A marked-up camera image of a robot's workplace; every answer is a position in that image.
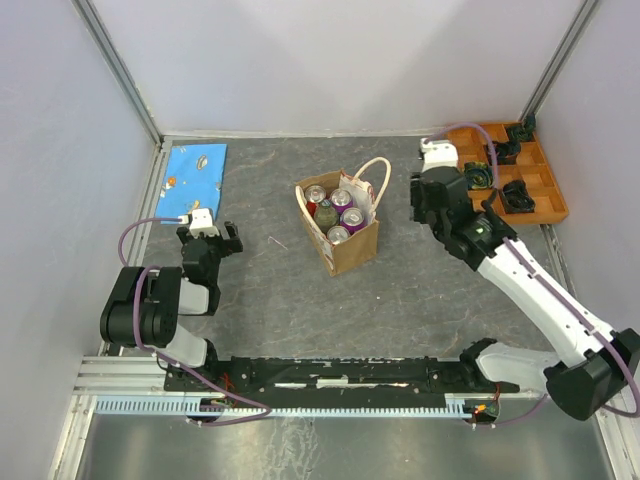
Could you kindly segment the red soda can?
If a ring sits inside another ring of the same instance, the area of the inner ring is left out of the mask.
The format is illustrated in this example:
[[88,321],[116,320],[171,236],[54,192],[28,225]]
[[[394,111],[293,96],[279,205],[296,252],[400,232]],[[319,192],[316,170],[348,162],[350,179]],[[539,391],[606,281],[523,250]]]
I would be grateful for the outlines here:
[[321,185],[310,185],[305,191],[307,211],[314,216],[317,206],[326,199],[326,190]]

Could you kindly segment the brown paper bag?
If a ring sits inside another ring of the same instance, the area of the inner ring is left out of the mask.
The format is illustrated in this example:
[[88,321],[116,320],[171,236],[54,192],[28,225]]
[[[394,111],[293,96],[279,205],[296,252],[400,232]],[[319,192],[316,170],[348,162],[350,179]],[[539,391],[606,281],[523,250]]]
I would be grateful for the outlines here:
[[[382,163],[385,176],[378,192],[362,176],[375,163]],[[376,217],[378,205],[386,192],[391,178],[391,164],[384,157],[375,157],[366,162],[355,175],[348,175],[344,170],[332,171],[318,176],[308,177],[295,184],[294,195],[302,224],[316,248],[331,277],[352,270],[377,254],[377,241],[380,222]],[[313,185],[322,186],[328,192],[345,187],[355,194],[354,206],[364,214],[364,227],[351,235],[345,242],[333,245],[321,232],[309,212],[305,191]]]

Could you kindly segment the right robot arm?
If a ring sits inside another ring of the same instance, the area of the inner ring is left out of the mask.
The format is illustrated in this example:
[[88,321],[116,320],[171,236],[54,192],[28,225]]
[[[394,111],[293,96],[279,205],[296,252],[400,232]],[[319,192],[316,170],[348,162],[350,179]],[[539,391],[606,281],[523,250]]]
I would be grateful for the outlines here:
[[485,200],[475,210],[464,176],[437,166],[412,174],[412,220],[430,227],[453,257],[498,287],[545,336],[552,351],[493,342],[458,368],[467,389],[508,382],[548,395],[566,414],[587,420],[624,388],[639,395],[639,335],[617,331],[571,296]]

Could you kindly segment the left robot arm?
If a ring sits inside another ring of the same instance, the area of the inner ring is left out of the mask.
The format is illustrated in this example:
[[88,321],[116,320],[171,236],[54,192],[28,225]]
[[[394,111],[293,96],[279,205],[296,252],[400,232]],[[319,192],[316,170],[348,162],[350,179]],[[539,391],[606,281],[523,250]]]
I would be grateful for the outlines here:
[[221,261],[243,251],[237,226],[211,223],[199,230],[180,226],[182,265],[161,267],[143,277],[141,267],[121,269],[100,318],[102,339],[114,346],[154,352],[166,362],[187,366],[187,379],[209,390],[221,378],[213,343],[181,326],[181,316],[212,316],[220,302]]

